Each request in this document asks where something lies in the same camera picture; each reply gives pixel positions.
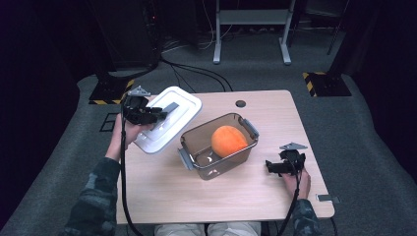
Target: hand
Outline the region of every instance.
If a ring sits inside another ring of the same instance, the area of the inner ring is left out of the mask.
[[[294,197],[295,189],[297,188],[297,179],[295,175],[291,174],[281,174],[282,178],[285,182],[285,187],[288,191],[288,194],[291,197]],[[298,199],[307,199],[310,193],[311,187],[311,177],[310,174],[307,172],[306,168],[303,168],[300,173],[298,173],[300,177],[300,192],[298,193]]]
[[[134,125],[129,121],[125,123],[126,131],[126,145],[124,149],[127,149],[129,144],[133,142],[138,134],[145,130],[150,130],[153,127],[152,124],[149,125]],[[120,160],[120,150],[122,145],[122,116],[117,115],[116,121],[114,123],[113,135],[111,137],[110,145],[108,147],[106,157],[112,158],[116,161]]]

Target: person's left hand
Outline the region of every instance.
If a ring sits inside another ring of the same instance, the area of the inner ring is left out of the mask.
[[[130,123],[129,121],[126,121],[125,123],[126,142],[125,142],[124,149],[128,148],[129,144],[137,138],[140,132],[145,131],[145,130],[150,130],[152,127],[153,127],[152,124],[134,125]],[[119,161],[121,143],[122,143],[122,116],[118,114],[116,117],[116,121],[114,123],[113,135],[111,137],[111,141],[107,150],[106,157]]]

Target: transparent plastic container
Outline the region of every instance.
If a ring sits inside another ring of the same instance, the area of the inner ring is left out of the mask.
[[[233,126],[245,136],[248,145],[224,158],[211,149],[211,136],[221,126]],[[210,180],[245,162],[251,149],[258,143],[255,127],[237,113],[229,113],[185,132],[181,136],[179,153],[189,170],[197,169],[200,177]]]

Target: person's right hand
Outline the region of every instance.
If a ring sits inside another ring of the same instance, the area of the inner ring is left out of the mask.
[[[297,179],[295,175],[291,174],[281,174],[282,178],[285,182],[285,187],[288,191],[288,194],[291,197],[294,197],[295,189],[297,188]],[[303,170],[298,173],[298,176],[300,176],[300,192],[298,193],[298,199],[307,199],[309,197],[310,193],[310,187],[311,187],[311,177],[310,174],[307,172],[306,168],[303,168]]]

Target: gray carpet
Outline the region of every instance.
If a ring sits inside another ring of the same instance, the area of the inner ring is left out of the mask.
[[[217,72],[234,90],[287,89],[292,93],[328,190],[342,201],[334,205],[339,235],[417,235],[417,186],[376,134],[367,104],[352,79],[343,76],[352,96],[310,97],[307,91],[302,73],[326,71],[342,35],[327,56],[328,33],[300,30],[290,48],[290,66],[282,63],[277,38],[275,33],[262,33],[224,41],[220,65],[211,63],[213,45],[206,50],[179,47],[162,55],[171,62]],[[178,72],[196,92],[222,91],[213,79]],[[94,76],[79,82],[77,112],[1,236],[56,235],[64,226],[89,172],[106,152],[111,134],[100,133],[100,126],[107,113],[120,109],[119,105],[88,105],[96,82]],[[137,79],[137,85],[152,93],[170,86],[192,91],[184,82],[178,84],[173,70],[163,63]],[[321,223],[324,235],[333,235],[330,220]],[[153,225],[137,226],[145,236],[152,235]],[[291,226],[284,235],[292,235]],[[275,223],[269,227],[274,235]],[[126,225],[119,225],[117,235],[128,234],[134,235]]]

